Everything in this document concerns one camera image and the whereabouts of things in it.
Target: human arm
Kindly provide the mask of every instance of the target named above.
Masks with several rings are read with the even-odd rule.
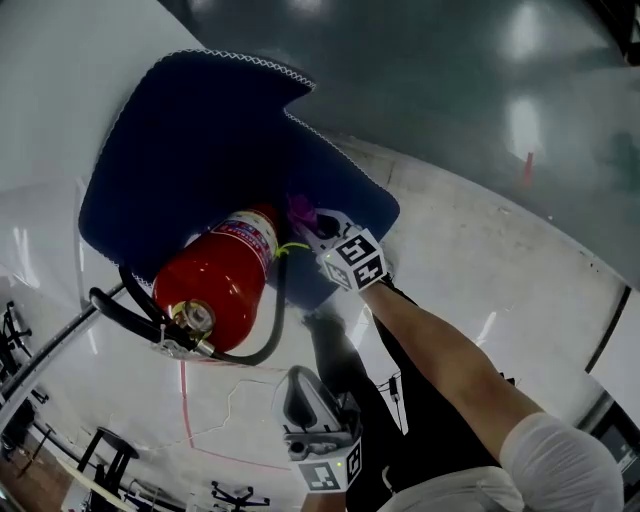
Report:
[[[344,512],[346,509],[345,493],[307,494],[301,512]]]
[[[522,419],[542,411],[505,381],[484,352],[452,325],[382,283],[364,290],[362,297],[496,460],[509,432]]]
[[[362,293],[418,370],[458,410],[537,512],[622,510],[622,477],[599,441],[544,413],[444,320],[383,284]]]

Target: dark blue mat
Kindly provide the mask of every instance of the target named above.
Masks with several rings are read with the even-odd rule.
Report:
[[[99,156],[80,211],[83,238],[148,282],[191,235],[261,202],[285,217],[289,195],[342,211],[382,238],[398,217],[395,199],[284,110],[312,89],[302,74],[258,57],[163,58]],[[292,251],[290,302],[312,309],[335,289],[311,251]]]

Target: gray floor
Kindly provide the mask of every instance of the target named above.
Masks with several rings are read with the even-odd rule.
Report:
[[[502,194],[640,285],[640,70],[585,1],[163,3],[209,48],[310,74],[307,122]]]

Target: yellow wire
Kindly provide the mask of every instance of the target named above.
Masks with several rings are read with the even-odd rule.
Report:
[[[283,254],[289,254],[289,247],[300,247],[301,249],[311,249],[307,244],[301,244],[298,242],[289,242],[284,244],[282,247],[278,247],[276,249],[276,258],[279,258]]]

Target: stool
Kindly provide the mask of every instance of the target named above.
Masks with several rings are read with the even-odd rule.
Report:
[[[109,470],[106,475],[104,475],[101,470],[96,471],[95,482],[104,487],[110,493],[117,495],[120,487],[120,480],[122,480],[127,464],[129,464],[131,459],[139,459],[140,455],[138,455],[138,452],[120,436],[110,432],[106,428],[98,427],[95,436],[93,436],[91,443],[89,443],[87,450],[82,456],[82,460],[80,460],[80,463],[78,464],[78,471],[80,473],[82,473],[87,467],[89,459],[91,458],[91,455],[93,455],[93,452],[101,439],[104,439],[105,443],[116,450],[116,456],[109,465]]]

